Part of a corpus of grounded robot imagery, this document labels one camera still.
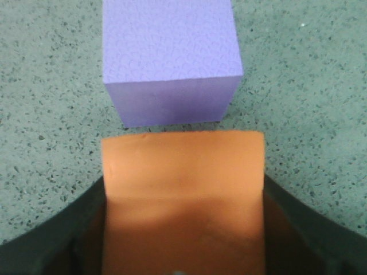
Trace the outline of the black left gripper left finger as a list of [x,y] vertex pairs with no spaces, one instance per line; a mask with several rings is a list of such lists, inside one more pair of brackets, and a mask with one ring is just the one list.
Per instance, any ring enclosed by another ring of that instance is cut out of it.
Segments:
[[1,274],[101,274],[103,178],[42,225],[1,245]]

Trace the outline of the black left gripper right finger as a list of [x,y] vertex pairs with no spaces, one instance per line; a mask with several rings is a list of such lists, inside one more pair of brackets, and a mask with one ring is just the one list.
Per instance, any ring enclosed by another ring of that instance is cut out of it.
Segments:
[[264,178],[267,274],[366,274],[366,237]]

